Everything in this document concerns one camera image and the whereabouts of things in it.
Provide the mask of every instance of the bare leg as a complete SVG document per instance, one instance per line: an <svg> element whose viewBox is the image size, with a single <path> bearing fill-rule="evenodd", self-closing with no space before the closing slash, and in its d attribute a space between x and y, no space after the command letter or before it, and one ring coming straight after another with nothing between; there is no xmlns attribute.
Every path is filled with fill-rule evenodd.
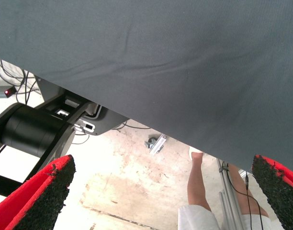
<svg viewBox="0 0 293 230"><path fill-rule="evenodd" d="M246 185L243 179L241 178L241 176L239 175L238 168L232 164L229 164L229 173L230 173L230 177L235 189L241 193L247 194ZM248 190L248 194L253 197L250 190ZM243 215L250 214L249 207L248 207L248 200L250 202L251 214L259 215L259 208L255 200L253 200L250 197L248 199L246 195L242 195L239 193L236 193L236 195L237 195L241 213ZM260 207L260 212L263 216L269 217L267 212L262 207Z"/></svg>
<svg viewBox="0 0 293 230"><path fill-rule="evenodd" d="M205 187L202 177L202 160L203 153L192 153L192 169L190 172L187 193L189 205L200 205L211 211L205 196Z"/></svg>

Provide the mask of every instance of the black cylinder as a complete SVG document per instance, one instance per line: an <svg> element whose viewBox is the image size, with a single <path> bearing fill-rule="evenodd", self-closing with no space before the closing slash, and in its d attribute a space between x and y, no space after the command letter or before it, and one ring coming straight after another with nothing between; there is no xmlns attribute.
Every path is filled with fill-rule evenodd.
<svg viewBox="0 0 293 230"><path fill-rule="evenodd" d="M19 108L8 120L2 143L41 157L65 121L28 106Z"/></svg>

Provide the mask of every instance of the black foam padding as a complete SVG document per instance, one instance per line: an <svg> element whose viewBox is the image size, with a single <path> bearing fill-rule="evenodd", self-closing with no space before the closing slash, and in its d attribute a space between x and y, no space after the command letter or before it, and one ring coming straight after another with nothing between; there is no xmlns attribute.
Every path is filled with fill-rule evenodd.
<svg viewBox="0 0 293 230"><path fill-rule="evenodd" d="M14 230L52 230L60 210L64 207L74 172L75 164L71 156L69 162L58 171L58 176L26 212Z"/></svg>
<svg viewBox="0 0 293 230"><path fill-rule="evenodd" d="M0 58L240 168L293 170L293 0L0 0Z"/></svg>
<svg viewBox="0 0 293 230"><path fill-rule="evenodd" d="M262 157L255 157L253 175L285 230L293 230L293 187L277 176L277 170Z"/></svg>

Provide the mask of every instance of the black machine frame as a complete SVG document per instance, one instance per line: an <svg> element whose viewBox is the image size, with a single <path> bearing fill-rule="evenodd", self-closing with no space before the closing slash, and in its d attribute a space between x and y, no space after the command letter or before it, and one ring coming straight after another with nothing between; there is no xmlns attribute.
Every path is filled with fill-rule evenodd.
<svg viewBox="0 0 293 230"><path fill-rule="evenodd" d="M128 120L39 77L36 79L44 103L35 108L15 103L0 114L0 154L10 146L39 157L24 182L52 160L65 155L77 130L100 135ZM0 175L0 195L8 196L20 185Z"/></svg>

